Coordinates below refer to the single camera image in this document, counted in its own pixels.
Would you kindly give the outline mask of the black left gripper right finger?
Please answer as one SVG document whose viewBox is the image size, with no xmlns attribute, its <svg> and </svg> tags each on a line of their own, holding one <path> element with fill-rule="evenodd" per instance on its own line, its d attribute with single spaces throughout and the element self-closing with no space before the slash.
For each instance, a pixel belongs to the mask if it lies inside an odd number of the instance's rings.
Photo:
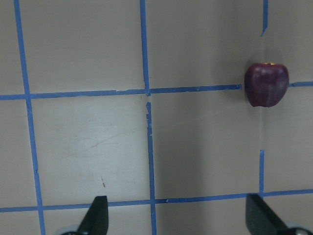
<svg viewBox="0 0 313 235">
<path fill-rule="evenodd" d="M 293 229 L 258 194 L 246 196 L 246 227 L 251 235 L 292 235 Z"/>
</svg>

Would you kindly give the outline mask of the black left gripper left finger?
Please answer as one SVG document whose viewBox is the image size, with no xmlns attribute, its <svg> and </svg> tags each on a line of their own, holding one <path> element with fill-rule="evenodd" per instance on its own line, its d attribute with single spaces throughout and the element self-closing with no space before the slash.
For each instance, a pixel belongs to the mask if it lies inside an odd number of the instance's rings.
<svg viewBox="0 0 313 235">
<path fill-rule="evenodd" d="M 96 196 L 75 235 L 106 235 L 109 228 L 107 196 Z"/>
</svg>

